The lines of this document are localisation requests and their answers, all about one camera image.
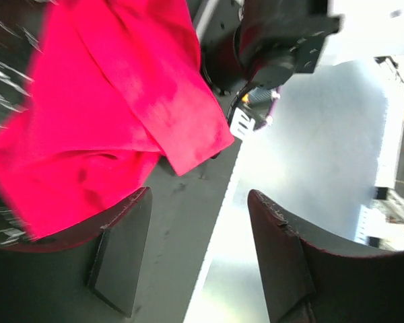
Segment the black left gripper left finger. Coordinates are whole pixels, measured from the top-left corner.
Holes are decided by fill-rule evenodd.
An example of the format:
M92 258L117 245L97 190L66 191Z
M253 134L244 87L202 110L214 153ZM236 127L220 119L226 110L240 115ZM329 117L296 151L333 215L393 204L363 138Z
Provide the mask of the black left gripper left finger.
M0 199L0 322L125 322L133 312L152 211L143 187L39 240Z

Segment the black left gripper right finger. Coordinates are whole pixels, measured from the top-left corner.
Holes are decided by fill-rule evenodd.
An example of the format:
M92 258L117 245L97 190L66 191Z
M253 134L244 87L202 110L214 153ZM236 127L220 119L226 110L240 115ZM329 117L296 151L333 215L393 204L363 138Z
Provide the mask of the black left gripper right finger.
M342 238L248 194L271 322L404 322L404 251Z

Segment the magenta pink t shirt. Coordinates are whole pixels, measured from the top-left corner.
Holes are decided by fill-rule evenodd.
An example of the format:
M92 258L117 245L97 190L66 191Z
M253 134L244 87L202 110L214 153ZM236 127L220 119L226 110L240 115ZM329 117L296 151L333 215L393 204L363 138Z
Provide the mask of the magenta pink t shirt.
M39 240L234 142L186 1L0 1L0 197Z

